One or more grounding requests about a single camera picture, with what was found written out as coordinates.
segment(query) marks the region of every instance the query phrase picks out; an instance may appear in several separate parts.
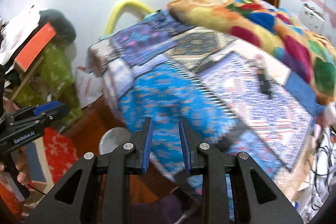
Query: stack of blankets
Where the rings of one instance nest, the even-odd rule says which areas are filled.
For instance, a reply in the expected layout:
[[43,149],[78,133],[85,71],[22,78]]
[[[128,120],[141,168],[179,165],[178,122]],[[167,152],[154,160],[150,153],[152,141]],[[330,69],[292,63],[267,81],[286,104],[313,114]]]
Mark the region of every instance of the stack of blankets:
[[[267,66],[272,98],[260,92],[256,56]],[[314,118],[335,96],[330,42],[258,0],[172,1],[101,39],[89,59],[131,132],[153,119],[152,162],[195,198],[202,176],[185,171],[181,117],[221,151],[248,152],[292,200],[314,160]],[[227,187],[230,195],[229,178]]]

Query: blue gripper pad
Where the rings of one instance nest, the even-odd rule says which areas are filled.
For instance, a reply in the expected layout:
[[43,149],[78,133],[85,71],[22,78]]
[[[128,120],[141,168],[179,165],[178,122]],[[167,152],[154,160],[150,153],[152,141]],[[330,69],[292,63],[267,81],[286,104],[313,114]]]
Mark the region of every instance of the blue gripper pad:
[[146,128],[147,134],[146,134],[146,140],[143,147],[143,159],[142,159],[142,171],[145,174],[148,169],[149,165],[149,156],[151,154],[151,147],[152,147],[152,138],[153,138],[153,120],[151,119],[148,125],[148,128]]
[[185,169],[192,176],[201,174],[205,165],[204,158],[198,155],[197,150],[198,146],[203,142],[201,135],[190,128],[185,117],[180,119],[178,131]]
[[143,175],[147,172],[152,147],[153,121],[147,117],[140,131],[132,134],[130,143],[135,145],[135,155],[127,160],[127,167],[134,175]]
[[191,171],[190,149],[189,149],[187,137],[185,135],[185,130],[184,130],[184,126],[182,123],[182,119],[180,119],[178,123],[178,132],[180,134],[184,166],[188,174],[190,174],[190,171]]
[[39,105],[38,107],[35,108],[34,115],[40,115],[43,112],[47,112],[48,110],[51,110],[55,107],[59,107],[61,105],[61,103],[59,101],[53,101],[50,103],[46,103],[43,105]]

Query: bed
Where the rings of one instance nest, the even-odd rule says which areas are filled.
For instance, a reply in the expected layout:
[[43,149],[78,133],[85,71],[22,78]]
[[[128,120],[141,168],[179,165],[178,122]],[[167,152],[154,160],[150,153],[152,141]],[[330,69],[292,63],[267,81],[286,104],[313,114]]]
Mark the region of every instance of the bed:
[[[162,10],[89,48],[114,116],[131,132],[152,117],[151,161],[199,199],[202,177],[189,177],[178,121],[227,153],[248,152],[292,200],[314,161],[315,91],[295,71],[256,45]],[[256,56],[265,60],[272,99],[259,91]],[[233,206],[230,205],[231,219]]]

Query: cable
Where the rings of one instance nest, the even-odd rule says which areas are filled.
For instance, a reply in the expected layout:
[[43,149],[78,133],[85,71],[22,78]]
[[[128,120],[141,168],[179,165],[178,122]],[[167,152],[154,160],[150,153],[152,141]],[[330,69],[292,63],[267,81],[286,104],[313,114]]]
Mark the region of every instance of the cable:
[[330,126],[330,129],[333,132],[333,134],[336,135],[336,130],[333,128],[333,126]]
[[[310,170],[311,172],[314,174],[314,178],[313,178],[313,187],[312,187],[312,198],[311,198],[311,209],[314,210],[314,211],[317,211],[318,209],[320,209],[320,206],[318,206],[315,201],[320,201],[318,203],[321,203],[322,200],[321,200],[321,195],[323,193],[323,189],[321,187],[325,187],[326,190],[328,190],[328,192],[330,193],[330,189],[329,189],[329,185],[328,185],[328,182],[329,182],[329,177],[330,177],[330,168],[332,167],[332,161],[331,161],[331,156],[332,156],[332,153],[330,151],[330,146],[331,146],[331,141],[330,141],[330,138],[329,138],[329,135],[328,133],[323,130],[321,132],[323,134],[323,139],[325,138],[328,143],[328,145],[322,145],[322,142],[319,144],[319,147],[317,148],[316,150],[316,155],[315,155],[315,170],[313,169],[313,166],[311,166],[310,162],[308,161],[308,164],[309,164],[309,167],[310,167]],[[318,168],[318,163],[319,163],[319,160],[320,160],[320,157],[321,157],[321,153],[325,153],[327,155],[327,173],[326,174],[319,174],[318,171],[317,171],[317,168]],[[319,187],[318,187],[318,177],[324,177],[324,179],[322,180],[319,180]]]
[[45,194],[45,193],[43,193],[42,191],[40,191],[40,190],[36,189],[34,186],[31,186],[30,184],[28,184],[28,186],[29,186],[30,188],[32,188],[33,190],[35,190],[35,191],[39,192],[40,194],[42,194],[42,195],[46,195],[46,194]]

